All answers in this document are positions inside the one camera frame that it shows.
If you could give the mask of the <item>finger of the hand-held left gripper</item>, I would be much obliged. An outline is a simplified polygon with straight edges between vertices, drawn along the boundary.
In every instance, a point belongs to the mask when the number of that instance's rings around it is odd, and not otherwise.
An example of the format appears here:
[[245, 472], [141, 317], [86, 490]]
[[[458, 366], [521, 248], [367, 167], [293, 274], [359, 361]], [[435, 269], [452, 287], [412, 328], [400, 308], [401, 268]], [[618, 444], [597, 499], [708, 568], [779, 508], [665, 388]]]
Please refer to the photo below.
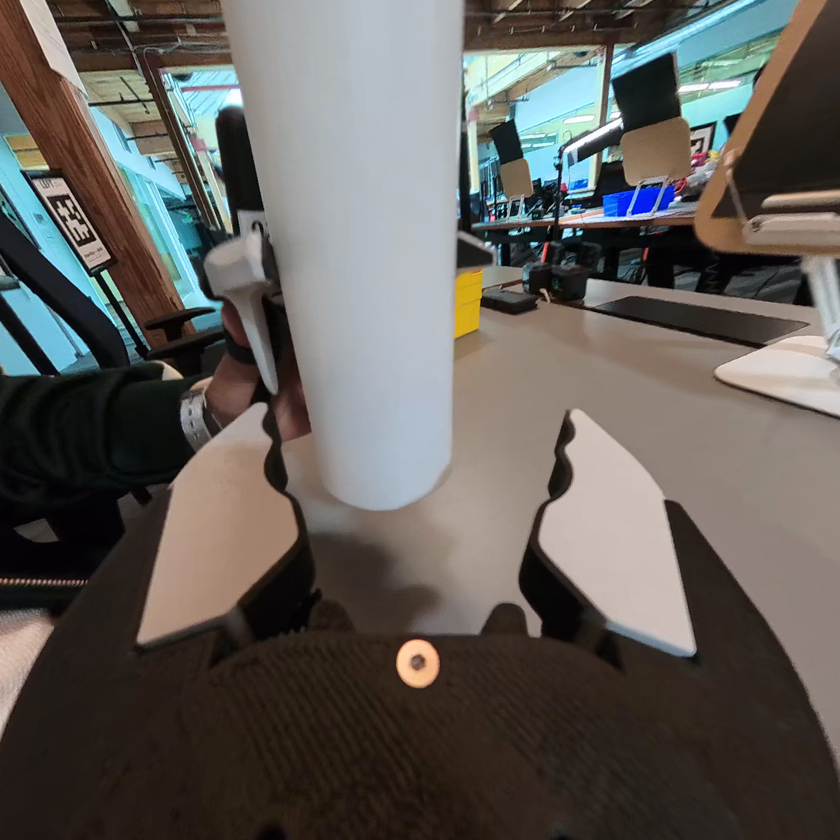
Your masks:
[[466, 231], [456, 236], [456, 269], [479, 270], [496, 264], [496, 249]]

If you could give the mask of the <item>grey desk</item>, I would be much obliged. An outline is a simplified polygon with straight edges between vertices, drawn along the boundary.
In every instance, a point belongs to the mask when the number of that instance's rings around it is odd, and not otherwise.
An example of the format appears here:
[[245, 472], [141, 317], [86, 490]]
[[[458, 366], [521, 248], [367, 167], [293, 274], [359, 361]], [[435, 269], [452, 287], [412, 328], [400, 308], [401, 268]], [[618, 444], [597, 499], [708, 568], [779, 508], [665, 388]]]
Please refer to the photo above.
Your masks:
[[687, 510], [762, 611], [838, 748], [838, 421], [719, 383], [743, 347], [544, 304], [483, 311], [455, 343], [454, 453], [442, 486], [400, 511], [324, 490], [312, 438], [290, 488], [317, 585], [369, 633], [472, 634], [520, 604], [518, 571], [566, 411], [626, 447]]

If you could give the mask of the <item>blue plastic bin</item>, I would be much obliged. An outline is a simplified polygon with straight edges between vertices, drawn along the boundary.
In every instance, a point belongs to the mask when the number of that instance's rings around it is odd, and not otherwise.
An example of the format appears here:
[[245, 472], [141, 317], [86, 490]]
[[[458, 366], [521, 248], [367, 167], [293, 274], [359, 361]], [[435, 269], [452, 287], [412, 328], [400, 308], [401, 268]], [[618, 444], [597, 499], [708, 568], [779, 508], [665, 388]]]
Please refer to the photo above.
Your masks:
[[605, 217], [646, 216], [669, 209], [675, 198], [675, 187], [667, 185], [640, 186], [636, 189], [607, 194], [603, 197]]

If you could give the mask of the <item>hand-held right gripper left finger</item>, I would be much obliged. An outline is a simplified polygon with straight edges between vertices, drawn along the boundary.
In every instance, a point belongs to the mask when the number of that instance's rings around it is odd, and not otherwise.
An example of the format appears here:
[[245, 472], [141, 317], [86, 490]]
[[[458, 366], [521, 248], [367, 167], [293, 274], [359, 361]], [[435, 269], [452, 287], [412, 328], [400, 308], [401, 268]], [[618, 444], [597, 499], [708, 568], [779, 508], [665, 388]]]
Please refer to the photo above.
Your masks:
[[290, 631], [315, 567], [287, 482], [275, 417], [264, 403], [190, 460], [171, 484], [139, 648], [211, 629], [238, 647]]

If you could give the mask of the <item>white paper notice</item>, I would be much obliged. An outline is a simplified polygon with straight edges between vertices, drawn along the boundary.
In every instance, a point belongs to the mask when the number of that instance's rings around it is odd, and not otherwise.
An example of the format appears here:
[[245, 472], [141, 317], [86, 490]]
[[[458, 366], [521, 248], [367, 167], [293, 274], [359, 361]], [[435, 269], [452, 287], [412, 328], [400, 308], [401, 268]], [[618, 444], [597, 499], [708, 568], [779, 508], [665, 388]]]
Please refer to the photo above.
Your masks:
[[88, 102], [88, 93], [62, 38], [47, 1], [21, 1], [30, 27], [49, 67], [71, 84]]

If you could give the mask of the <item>yellow plastic bin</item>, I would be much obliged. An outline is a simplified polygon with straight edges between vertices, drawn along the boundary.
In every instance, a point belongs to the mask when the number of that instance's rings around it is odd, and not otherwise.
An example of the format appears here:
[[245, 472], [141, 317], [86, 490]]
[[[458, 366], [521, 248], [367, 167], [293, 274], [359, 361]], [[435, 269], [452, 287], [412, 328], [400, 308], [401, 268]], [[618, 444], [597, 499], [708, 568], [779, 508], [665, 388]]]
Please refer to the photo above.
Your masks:
[[480, 325], [483, 269], [468, 269], [455, 279], [455, 339], [476, 332]]

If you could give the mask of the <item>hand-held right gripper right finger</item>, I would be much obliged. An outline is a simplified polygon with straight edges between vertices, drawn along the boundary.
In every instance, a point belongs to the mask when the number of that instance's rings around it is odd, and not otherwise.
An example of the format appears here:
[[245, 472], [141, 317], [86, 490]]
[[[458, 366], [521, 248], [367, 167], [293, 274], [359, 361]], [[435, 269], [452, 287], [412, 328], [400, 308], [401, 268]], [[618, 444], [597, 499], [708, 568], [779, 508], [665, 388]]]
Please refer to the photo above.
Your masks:
[[645, 467], [582, 410], [554, 446], [519, 589], [541, 634], [572, 641], [584, 625], [678, 658], [697, 641], [666, 498]]

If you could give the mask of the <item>person's left hand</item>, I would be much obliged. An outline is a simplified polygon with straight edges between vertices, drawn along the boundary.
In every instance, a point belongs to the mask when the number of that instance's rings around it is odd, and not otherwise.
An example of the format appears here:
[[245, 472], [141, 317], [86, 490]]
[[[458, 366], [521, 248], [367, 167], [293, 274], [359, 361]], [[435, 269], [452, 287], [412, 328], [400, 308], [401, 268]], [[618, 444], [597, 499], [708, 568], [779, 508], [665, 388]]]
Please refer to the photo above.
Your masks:
[[[205, 390], [206, 408], [221, 427], [230, 425], [252, 403], [261, 376], [255, 364], [244, 361], [250, 351], [249, 340], [234, 305], [226, 301], [222, 322], [227, 336], [237, 348], [226, 350]], [[312, 432], [294, 343], [287, 318], [280, 319], [281, 348], [277, 363], [278, 393], [271, 398], [276, 423], [284, 442], [304, 438]]]

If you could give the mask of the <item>person's left forearm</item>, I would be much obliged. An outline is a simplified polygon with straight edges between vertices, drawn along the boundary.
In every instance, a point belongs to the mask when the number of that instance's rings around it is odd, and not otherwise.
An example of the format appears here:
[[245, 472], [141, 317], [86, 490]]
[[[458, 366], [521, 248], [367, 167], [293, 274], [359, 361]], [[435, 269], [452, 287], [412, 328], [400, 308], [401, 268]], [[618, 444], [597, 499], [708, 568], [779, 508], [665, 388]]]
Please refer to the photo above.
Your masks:
[[181, 400], [198, 377], [161, 364], [1, 378], [1, 498], [62, 507], [97, 492], [173, 480], [193, 456]]

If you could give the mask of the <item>black flat device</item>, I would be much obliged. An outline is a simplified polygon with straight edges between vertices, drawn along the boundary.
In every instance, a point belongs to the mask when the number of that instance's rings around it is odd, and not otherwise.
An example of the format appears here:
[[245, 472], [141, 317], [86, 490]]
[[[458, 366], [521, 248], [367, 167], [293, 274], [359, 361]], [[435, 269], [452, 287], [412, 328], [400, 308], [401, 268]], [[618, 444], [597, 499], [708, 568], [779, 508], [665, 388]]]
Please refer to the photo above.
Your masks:
[[538, 308], [540, 298], [527, 292], [488, 289], [483, 292], [480, 306], [506, 314], [521, 314]]

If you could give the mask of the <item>black monitor with white stand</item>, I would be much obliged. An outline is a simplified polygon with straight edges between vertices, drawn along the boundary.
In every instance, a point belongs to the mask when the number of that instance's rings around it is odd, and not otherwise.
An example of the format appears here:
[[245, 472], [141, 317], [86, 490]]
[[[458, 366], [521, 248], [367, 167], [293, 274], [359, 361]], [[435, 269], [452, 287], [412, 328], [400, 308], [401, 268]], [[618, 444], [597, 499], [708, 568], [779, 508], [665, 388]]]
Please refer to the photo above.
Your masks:
[[723, 384], [839, 418], [839, 2], [799, 2], [695, 216], [721, 253], [801, 258], [822, 336], [715, 370]]
[[499, 160], [498, 176], [502, 191], [509, 202], [508, 217], [512, 218], [513, 204], [518, 205], [517, 217], [525, 217], [526, 202], [533, 196], [529, 162], [522, 152], [516, 123], [508, 120], [490, 132]]
[[690, 126], [681, 115], [679, 69], [670, 52], [612, 81], [622, 114], [624, 179], [634, 189], [690, 174]]

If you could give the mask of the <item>framed marker sign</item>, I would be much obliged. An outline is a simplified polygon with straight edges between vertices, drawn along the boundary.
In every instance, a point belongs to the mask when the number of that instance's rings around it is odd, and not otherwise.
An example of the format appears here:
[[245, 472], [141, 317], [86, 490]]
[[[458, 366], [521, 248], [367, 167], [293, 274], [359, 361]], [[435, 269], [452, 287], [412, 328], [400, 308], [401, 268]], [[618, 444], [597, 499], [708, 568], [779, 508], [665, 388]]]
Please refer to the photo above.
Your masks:
[[55, 268], [4, 213], [1, 253], [3, 266], [79, 336], [100, 368], [130, 365], [122, 336], [109, 315]]
[[63, 172], [22, 171], [22, 174], [90, 277], [117, 265], [117, 258]]

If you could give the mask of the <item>black office chair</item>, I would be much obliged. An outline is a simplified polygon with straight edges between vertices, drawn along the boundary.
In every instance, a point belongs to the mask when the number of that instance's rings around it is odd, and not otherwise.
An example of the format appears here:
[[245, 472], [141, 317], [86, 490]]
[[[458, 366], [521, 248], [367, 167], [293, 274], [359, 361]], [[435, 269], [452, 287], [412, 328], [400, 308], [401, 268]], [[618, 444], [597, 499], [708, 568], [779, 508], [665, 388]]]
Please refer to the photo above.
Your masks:
[[205, 351], [224, 341], [224, 330], [217, 328], [187, 333], [186, 326], [194, 319], [210, 314], [217, 314], [217, 310], [210, 307], [189, 308], [143, 322], [144, 331], [162, 331], [165, 337], [163, 344], [148, 352], [146, 360], [164, 362], [183, 376], [201, 374]]

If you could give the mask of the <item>white garment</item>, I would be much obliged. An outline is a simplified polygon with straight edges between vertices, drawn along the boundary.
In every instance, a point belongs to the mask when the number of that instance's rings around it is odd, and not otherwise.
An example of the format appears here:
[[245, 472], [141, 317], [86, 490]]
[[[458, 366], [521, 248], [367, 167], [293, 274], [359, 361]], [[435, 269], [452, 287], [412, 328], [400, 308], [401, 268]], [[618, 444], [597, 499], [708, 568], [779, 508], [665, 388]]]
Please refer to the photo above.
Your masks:
[[47, 610], [1, 612], [1, 732], [53, 629]]

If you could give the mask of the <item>dark green jacket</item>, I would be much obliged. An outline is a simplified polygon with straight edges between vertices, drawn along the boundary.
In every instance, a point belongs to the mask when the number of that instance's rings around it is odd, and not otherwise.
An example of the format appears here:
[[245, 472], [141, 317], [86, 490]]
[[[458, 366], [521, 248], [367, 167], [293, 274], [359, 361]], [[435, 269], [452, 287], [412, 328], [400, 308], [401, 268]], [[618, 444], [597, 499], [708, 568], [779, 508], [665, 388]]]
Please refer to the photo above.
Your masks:
[[93, 566], [89, 547], [77, 541], [36, 542], [1, 519], [1, 608], [42, 611], [58, 618], [87, 584]]

